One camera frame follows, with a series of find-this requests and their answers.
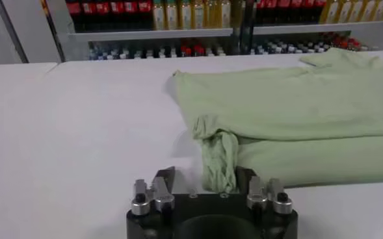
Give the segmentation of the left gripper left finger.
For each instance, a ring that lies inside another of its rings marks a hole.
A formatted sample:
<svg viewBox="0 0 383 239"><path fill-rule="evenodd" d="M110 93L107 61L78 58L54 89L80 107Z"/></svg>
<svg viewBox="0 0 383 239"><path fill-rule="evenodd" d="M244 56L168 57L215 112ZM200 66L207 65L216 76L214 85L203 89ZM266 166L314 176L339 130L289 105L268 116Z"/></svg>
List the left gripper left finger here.
<svg viewBox="0 0 383 239"><path fill-rule="evenodd" d="M144 179L137 179L134 183L134 197L131 201L131 213L145 216L155 210L163 213L174 209L175 197L172 194L176 169L174 166L159 170L148 188Z"/></svg>

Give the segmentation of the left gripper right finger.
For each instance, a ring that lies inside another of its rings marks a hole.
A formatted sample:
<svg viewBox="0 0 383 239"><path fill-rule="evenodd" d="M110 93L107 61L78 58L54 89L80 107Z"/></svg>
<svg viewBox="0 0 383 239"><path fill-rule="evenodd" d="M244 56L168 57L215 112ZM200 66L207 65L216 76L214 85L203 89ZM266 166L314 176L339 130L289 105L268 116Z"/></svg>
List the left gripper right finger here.
<svg viewBox="0 0 383 239"><path fill-rule="evenodd" d="M260 211L272 210L276 214L291 214L293 202L285 192L279 179L272 178L265 182L254 170L236 167L237 187L246 196L247 207Z"/></svg>

